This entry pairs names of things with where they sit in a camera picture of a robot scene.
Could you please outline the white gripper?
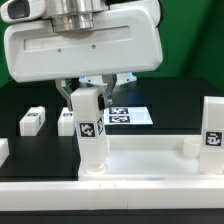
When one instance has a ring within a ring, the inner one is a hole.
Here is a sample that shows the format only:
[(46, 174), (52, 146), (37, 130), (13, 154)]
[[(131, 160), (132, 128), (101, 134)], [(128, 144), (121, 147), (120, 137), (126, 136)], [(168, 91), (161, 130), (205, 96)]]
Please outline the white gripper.
[(113, 6), (94, 15), (94, 27), (55, 33), (49, 20), (9, 26), (4, 34), (6, 62), (18, 82), (55, 80), (58, 92), (73, 110), (72, 80), (103, 75), (100, 110), (112, 104), (116, 73), (153, 71), (163, 60), (158, 6)]

